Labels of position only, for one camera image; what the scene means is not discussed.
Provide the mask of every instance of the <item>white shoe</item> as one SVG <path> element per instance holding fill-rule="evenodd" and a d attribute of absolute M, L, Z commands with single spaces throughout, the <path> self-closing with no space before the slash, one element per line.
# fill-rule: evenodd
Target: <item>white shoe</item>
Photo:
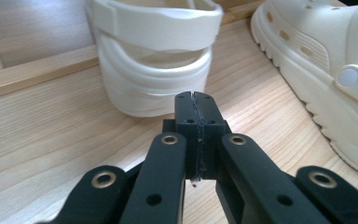
<path fill-rule="evenodd" d="M 135 117 L 172 113 L 174 96 L 204 91 L 223 15 L 212 0 L 86 0 L 111 102 Z"/>
<path fill-rule="evenodd" d="M 358 170 L 358 6 L 267 0 L 252 33 L 333 149 Z"/>

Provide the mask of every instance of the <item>screw hole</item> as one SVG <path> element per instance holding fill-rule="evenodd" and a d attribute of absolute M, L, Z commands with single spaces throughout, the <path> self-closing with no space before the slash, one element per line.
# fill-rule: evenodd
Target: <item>screw hole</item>
<path fill-rule="evenodd" d="M 107 182 L 109 182 L 111 179 L 110 175 L 101 175 L 97 178 L 97 182 L 99 184 L 105 184 Z"/>
<path fill-rule="evenodd" d="M 318 181 L 320 181 L 322 183 L 325 183 L 325 184 L 330 183 L 330 180 L 327 177 L 323 176 L 323 175 L 316 175 L 315 179 L 317 179 Z"/>
<path fill-rule="evenodd" d="M 162 201 L 162 198 L 161 198 L 161 195 L 159 195 L 159 194 L 151 194 L 146 198 L 146 202 L 150 206 L 158 205 L 161 203 L 161 201 Z"/>
<path fill-rule="evenodd" d="M 280 194 L 280 195 L 278 195 L 277 200 L 278 200 L 278 203 L 281 203 L 281 204 L 283 204 L 285 206 L 292 206 L 293 205 L 292 199 L 287 195 Z"/>

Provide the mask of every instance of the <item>white clog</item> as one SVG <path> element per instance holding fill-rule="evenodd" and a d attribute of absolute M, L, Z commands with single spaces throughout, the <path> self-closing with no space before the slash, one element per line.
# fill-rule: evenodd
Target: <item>white clog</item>
<path fill-rule="evenodd" d="M 203 91 L 222 8 L 211 0 L 86 0 L 103 84 L 135 117 L 173 112 L 174 96 Z"/>
<path fill-rule="evenodd" d="M 267 0 L 252 33 L 333 149 L 358 170 L 358 6 Z"/>

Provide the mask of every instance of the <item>shoe ventilation hole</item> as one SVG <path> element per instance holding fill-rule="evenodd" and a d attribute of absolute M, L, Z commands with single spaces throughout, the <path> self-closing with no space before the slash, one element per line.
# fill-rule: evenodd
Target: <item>shoe ventilation hole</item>
<path fill-rule="evenodd" d="M 306 47 L 301 47 L 300 48 L 301 52 L 303 52 L 305 55 L 311 57 L 313 55 L 312 50 L 310 50 L 309 48 Z"/>
<path fill-rule="evenodd" d="M 270 12 L 267 13 L 267 20 L 269 21 L 269 23 L 272 23 L 274 21 L 274 18 L 272 17 Z"/>
<path fill-rule="evenodd" d="M 289 41 L 289 39 L 290 39 L 290 35 L 287 34 L 285 31 L 280 31 L 279 35 L 281 36 L 281 38 L 283 38 L 286 41 Z"/>

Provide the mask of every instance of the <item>black plastic part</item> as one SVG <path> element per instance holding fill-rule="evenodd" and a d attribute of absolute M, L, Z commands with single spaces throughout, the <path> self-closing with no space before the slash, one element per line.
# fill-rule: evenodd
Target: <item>black plastic part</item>
<path fill-rule="evenodd" d="M 135 185 L 135 181 L 138 178 L 138 174 L 142 169 L 142 165 L 144 163 L 141 162 L 138 165 L 132 167 L 132 169 L 130 169 L 129 171 L 126 172 L 126 176 L 127 176 L 127 190 L 129 193 L 132 192 L 133 186 Z"/>
<path fill-rule="evenodd" d="M 295 183 L 332 223 L 358 224 L 358 190 L 322 167 L 297 171 Z"/>
<path fill-rule="evenodd" d="M 241 223 L 329 223 L 253 139 L 231 133 L 223 136 L 222 145 L 220 158 L 233 184 L 227 182 L 229 177 L 219 176 L 219 188 L 234 185 L 240 193 Z M 227 190 L 223 193 L 218 194 L 220 199 Z M 238 212 L 226 213 L 234 214 L 230 223 L 238 223 Z"/>
<path fill-rule="evenodd" d="M 182 223 L 186 139 L 162 133 L 153 140 L 120 224 Z"/>
<path fill-rule="evenodd" d="M 98 174 L 115 174 L 114 183 L 97 189 L 92 179 Z M 118 223 L 128 200 L 127 176 L 123 170 L 114 166 L 100 166 L 88 171 L 69 194 L 57 217 L 44 222 L 49 224 L 104 224 Z"/>
<path fill-rule="evenodd" d="M 358 0 L 339 0 L 341 3 L 347 6 L 358 6 Z"/>
<path fill-rule="evenodd" d="M 216 179 L 215 146 L 227 132 L 226 126 L 210 95 L 190 91 L 176 95 L 175 120 L 164 120 L 163 132 L 180 133 L 186 138 L 187 179 Z"/>
<path fill-rule="evenodd" d="M 235 186 L 227 186 L 223 182 L 217 181 L 216 193 L 225 211 L 228 223 L 241 223 L 245 202 L 238 189 Z"/>

